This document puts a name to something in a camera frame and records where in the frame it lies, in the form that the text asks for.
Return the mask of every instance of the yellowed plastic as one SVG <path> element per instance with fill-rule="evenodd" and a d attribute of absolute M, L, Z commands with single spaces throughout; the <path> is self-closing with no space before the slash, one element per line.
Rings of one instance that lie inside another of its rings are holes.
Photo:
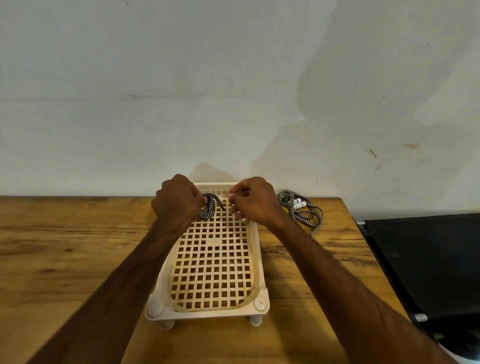
<path fill-rule="evenodd" d="M 213 218 L 194 221 L 165 260 L 145 312 L 164 329 L 175 320 L 222 316 L 249 316 L 258 326 L 270 308 L 257 224 L 228 212 L 233 185 L 197 184 L 202 193 L 216 194 L 226 211 L 217 206 Z"/>

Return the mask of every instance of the braided rope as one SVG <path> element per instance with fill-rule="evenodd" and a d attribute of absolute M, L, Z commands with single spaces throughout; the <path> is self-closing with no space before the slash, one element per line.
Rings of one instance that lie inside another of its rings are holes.
<path fill-rule="evenodd" d="M 206 197 L 207 203 L 205 204 L 205 208 L 197 215 L 197 220 L 208 220 L 212 218 L 215 215 L 215 202 L 225 211 L 222 201 L 220 201 L 216 194 L 201 194 L 200 196 Z"/>
<path fill-rule="evenodd" d="M 283 194 L 289 194 L 290 197 L 288 200 L 283 196 Z M 278 195 L 278 200 L 280 201 L 281 205 L 288 210 L 290 213 L 290 216 L 294 218 L 295 220 L 300 221 L 302 224 L 307 225 L 311 228 L 313 228 L 312 232 L 310 235 L 315 234 L 315 232 L 321 227 L 322 222 L 324 221 L 324 211 L 318 207 L 314 206 L 313 203 L 306 198 L 305 196 L 302 196 L 296 192 L 293 192 L 291 190 L 283 190 L 281 191 Z M 307 204 L 307 207 L 309 208 L 308 210 L 304 211 L 298 211 L 296 210 L 293 205 L 294 205 L 294 200 L 300 198 L 302 201 L 305 201 Z M 318 222 L 316 224 L 312 224 L 309 222 L 309 220 L 313 219 L 314 217 L 317 217 Z"/>

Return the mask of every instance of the forearm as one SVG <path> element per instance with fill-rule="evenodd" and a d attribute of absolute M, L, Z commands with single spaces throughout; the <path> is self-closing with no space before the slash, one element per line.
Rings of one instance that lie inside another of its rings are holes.
<path fill-rule="evenodd" d="M 158 272 L 182 233 L 156 222 L 29 363 L 120 363 Z"/>
<path fill-rule="evenodd" d="M 355 363 L 453 363 L 290 217 L 270 230 L 283 243 Z"/>

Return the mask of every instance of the wooden table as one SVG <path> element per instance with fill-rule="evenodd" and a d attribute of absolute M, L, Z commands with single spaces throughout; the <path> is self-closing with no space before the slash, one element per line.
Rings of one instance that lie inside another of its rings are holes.
<path fill-rule="evenodd" d="M 373 292 L 403 308 L 341 199 L 315 238 Z M 149 198 L 0 198 L 0 363 L 24 363 L 142 239 Z M 259 226 L 270 312 L 179 321 L 162 331 L 141 316 L 123 363 L 347 363 L 292 259 Z"/>

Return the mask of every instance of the basket leg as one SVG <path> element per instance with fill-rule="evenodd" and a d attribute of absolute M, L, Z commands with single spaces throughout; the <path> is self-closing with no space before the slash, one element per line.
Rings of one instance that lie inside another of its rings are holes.
<path fill-rule="evenodd" d="M 249 316 L 248 319 L 250 320 L 250 323 L 254 326 L 260 326 L 263 320 L 263 315 L 252 315 Z"/>
<path fill-rule="evenodd" d="M 157 321 L 157 323 L 160 325 L 162 330 L 168 331 L 173 327 L 173 324 L 175 324 L 175 320 L 163 320 Z"/>

